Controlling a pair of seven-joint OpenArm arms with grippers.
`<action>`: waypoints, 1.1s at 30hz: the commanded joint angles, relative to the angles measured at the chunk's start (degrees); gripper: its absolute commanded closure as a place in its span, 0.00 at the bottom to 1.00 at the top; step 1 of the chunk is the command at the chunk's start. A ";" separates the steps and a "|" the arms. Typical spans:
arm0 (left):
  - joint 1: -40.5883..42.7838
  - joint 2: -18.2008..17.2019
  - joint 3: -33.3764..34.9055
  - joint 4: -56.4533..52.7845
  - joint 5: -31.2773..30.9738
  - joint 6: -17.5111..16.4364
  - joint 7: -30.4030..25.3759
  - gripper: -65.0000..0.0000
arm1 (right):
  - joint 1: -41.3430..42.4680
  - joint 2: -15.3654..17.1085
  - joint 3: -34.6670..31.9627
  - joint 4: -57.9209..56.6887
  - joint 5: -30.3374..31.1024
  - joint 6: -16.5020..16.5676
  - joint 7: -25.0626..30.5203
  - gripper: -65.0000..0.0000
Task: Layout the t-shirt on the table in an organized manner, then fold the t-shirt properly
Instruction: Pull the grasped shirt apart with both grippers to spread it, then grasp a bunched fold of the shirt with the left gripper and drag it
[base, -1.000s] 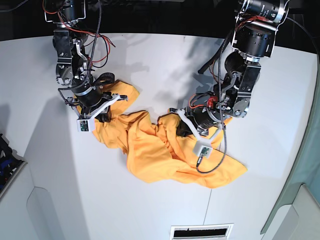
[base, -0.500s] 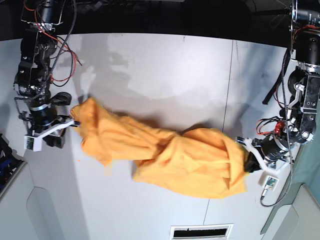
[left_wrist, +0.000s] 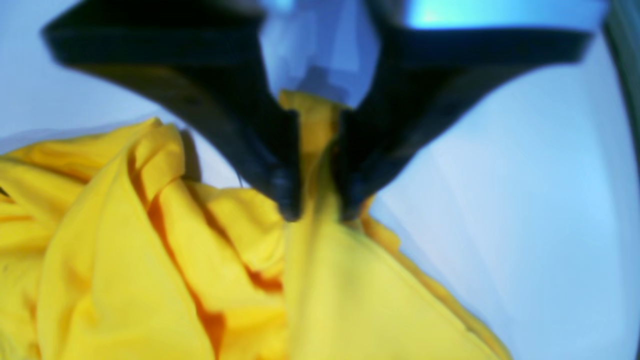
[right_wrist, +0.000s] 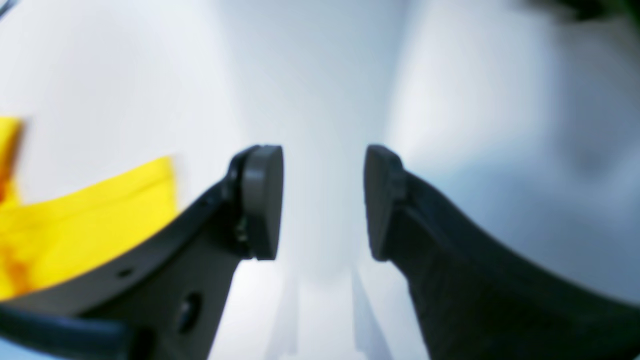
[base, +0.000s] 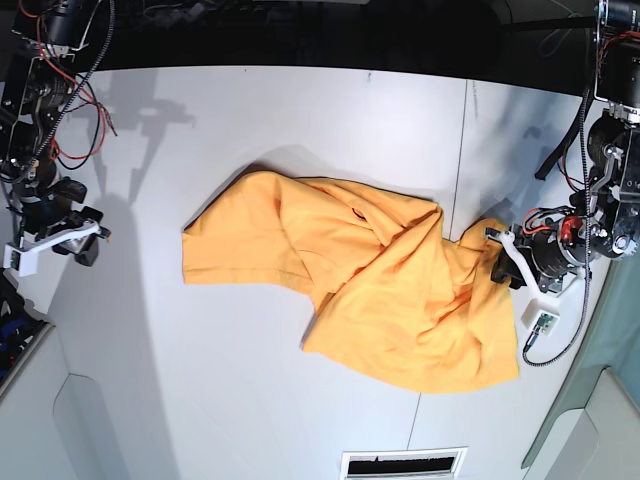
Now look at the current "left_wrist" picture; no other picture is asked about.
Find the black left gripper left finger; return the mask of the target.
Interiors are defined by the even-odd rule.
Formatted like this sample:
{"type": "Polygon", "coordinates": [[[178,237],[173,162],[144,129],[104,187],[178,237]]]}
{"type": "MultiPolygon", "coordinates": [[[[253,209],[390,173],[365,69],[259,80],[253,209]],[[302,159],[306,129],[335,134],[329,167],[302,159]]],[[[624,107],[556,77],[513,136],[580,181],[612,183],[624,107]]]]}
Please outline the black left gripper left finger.
{"type": "Polygon", "coordinates": [[[262,22],[210,0],[82,0],[42,35],[62,66],[185,121],[294,222],[303,212],[300,123],[270,92],[262,22]]]}

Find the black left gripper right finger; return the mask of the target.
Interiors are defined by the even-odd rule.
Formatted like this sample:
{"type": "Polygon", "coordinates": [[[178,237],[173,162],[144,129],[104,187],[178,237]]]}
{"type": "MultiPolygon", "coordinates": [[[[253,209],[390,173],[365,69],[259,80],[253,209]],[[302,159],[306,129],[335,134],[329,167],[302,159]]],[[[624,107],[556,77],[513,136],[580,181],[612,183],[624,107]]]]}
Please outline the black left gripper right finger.
{"type": "Polygon", "coordinates": [[[380,43],[372,83],[342,112],[334,183],[351,221],[424,146],[494,89],[581,61],[594,0],[368,0],[380,43]]]}

